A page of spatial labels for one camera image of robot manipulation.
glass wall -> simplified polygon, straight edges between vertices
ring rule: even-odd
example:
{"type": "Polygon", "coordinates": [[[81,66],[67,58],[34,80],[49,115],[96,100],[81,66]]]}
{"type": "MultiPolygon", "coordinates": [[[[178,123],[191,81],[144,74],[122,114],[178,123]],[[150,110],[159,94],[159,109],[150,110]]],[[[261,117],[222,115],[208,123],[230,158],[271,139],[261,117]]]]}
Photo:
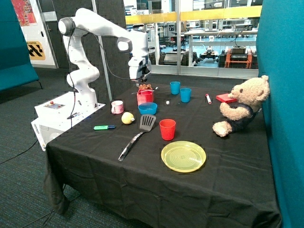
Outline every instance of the glass wall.
{"type": "Polygon", "coordinates": [[[251,78],[262,0],[124,0],[148,32],[152,72],[251,78]]]}

yellow plate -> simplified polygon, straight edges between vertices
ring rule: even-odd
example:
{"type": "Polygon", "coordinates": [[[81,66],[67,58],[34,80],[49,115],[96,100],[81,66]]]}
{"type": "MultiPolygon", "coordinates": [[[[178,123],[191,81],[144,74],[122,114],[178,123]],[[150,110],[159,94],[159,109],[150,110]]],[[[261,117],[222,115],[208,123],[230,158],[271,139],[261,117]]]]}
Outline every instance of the yellow plate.
{"type": "Polygon", "coordinates": [[[161,155],[166,166],[177,172],[195,171],[206,161],[203,148],[188,141],[177,141],[166,145],[161,155]]]}

pink mug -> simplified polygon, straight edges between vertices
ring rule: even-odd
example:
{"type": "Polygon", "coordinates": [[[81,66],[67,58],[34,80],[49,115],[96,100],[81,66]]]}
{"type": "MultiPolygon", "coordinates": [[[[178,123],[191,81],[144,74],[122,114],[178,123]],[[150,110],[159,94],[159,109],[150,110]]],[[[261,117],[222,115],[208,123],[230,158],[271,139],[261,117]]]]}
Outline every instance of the pink mug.
{"type": "Polygon", "coordinates": [[[124,106],[123,106],[124,103],[122,101],[113,101],[111,105],[112,105],[111,112],[113,114],[120,114],[124,112],[124,106]]]}

food items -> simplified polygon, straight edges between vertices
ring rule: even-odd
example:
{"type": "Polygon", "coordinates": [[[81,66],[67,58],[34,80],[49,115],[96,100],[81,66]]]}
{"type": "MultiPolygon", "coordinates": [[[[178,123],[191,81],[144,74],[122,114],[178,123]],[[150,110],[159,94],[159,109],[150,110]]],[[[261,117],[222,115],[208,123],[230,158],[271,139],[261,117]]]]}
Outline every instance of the food items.
{"type": "Polygon", "coordinates": [[[142,84],[142,85],[139,85],[139,89],[152,89],[152,87],[150,84],[148,84],[148,85],[142,84]]]}
{"type": "Polygon", "coordinates": [[[132,113],[129,113],[129,112],[125,112],[123,115],[122,115],[122,122],[126,125],[129,125],[131,124],[133,121],[135,120],[134,116],[132,113]]]}

teal couch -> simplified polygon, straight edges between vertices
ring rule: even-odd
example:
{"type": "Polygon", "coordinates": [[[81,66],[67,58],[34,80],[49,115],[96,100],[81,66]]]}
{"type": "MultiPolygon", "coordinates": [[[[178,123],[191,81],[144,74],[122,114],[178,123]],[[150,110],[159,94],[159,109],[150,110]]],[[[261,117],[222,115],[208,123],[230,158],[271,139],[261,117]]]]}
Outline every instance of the teal couch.
{"type": "Polygon", "coordinates": [[[264,104],[284,228],[304,227],[304,1],[265,0],[257,35],[259,75],[268,75],[264,104]]]}
{"type": "Polygon", "coordinates": [[[38,80],[11,0],[1,0],[0,91],[38,80]]]}

